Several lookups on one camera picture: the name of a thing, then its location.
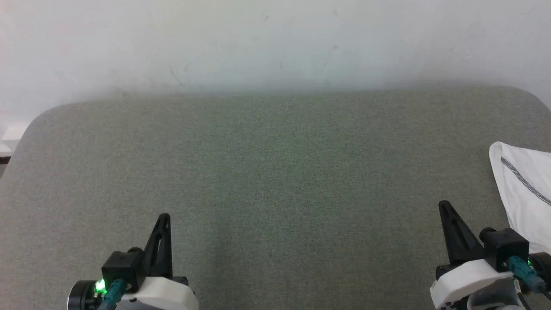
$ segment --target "white wall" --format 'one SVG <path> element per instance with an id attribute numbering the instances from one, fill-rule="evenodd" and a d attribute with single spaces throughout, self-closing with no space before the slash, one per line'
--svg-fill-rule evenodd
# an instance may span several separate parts
<path id="1" fill-rule="evenodd" d="M 0 0 L 0 128 L 138 94 L 511 85 L 551 105 L 548 0 Z"/>

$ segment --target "white cloth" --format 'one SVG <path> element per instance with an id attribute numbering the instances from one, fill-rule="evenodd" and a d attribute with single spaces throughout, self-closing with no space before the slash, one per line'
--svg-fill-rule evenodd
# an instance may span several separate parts
<path id="1" fill-rule="evenodd" d="M 490 162 L 511 228 L 551 253 L 551 153 L 496 142 Z"/>

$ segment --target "gray stitching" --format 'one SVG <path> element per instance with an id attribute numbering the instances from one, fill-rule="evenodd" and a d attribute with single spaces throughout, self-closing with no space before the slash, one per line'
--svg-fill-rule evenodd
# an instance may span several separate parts
<path id="1" fill-rule="evenodd" d="M 547 197 L 543 196 L 542 193 L 540 193 L 537 189 L 534 188 L 534 186 L 532 186 L 530 183 L 528 183 L 528 181 L 525 178 L 522 177 L 520 172 L 518 172 L 518 170 L 515 168 L 515 166 L 513 166 L 509 161 L 507 161 L 507 159 L 505 159 L 503 157 L 501 158 L 501 162 L 515 174 L 517 179 L 522 184 L 524 184 L 524 186 L 526 186 L 526 188 L 529 191 L 531 191 L 534 195 L 536 195 L 536 197 L 541 199 L 543 202 L 545 202 L 546 204 L 551 206 L 551 200 L 547 199 Z"/>

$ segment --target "teal cable connector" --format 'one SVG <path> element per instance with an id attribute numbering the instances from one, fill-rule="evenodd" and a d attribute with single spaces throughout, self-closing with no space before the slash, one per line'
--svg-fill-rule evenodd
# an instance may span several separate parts
<path id="1" fill-rule="evenodd" d="M 98 307 L 98 310 L 114 310 L 125 292 L 126 283 L 124 281 L 121 279 L 113 281 L 103 298 L 103 302 Z"/>
<path id="2" fill-rule="evenodd" d="M 511 272 L 522 280 L 530 290 L 534 293 L 541 293 L 540 287 L 545 288 L 545 281 L 538 277 L 538 274 L 528 266 L 528 263 L 523 261 L 518 256 L 511 256 L 507 260 L 507 267 Z"/>

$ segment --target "gray fabric surface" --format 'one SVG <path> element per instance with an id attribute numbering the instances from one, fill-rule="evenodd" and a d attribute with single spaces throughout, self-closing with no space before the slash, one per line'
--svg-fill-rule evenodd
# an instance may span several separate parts
<path id="1" fill-rule="evenodd" d="M 511 88 L 48 111 L 0 180 L 2 306 L 64 308 L 169 212 L 174 272 L 203 310 L 431 309 L 438 201 L 475 234 L 507 227 L 495 141 L 549 152 L 551 113 Z"/>

